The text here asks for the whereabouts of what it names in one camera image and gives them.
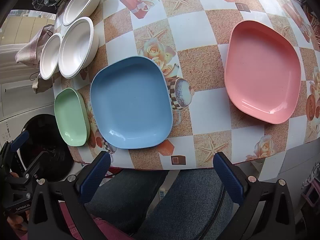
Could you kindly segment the person's left hand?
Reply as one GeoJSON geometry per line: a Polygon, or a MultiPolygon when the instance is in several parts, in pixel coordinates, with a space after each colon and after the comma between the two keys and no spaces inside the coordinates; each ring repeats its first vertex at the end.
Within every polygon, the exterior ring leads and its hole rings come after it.
{"type": "Polygon", "coordinates": [[[25,211],[23,216],[11,215],[7,218],[7,222],[20,239],[28,239],[28,221],[30,211],[25,211]]]}

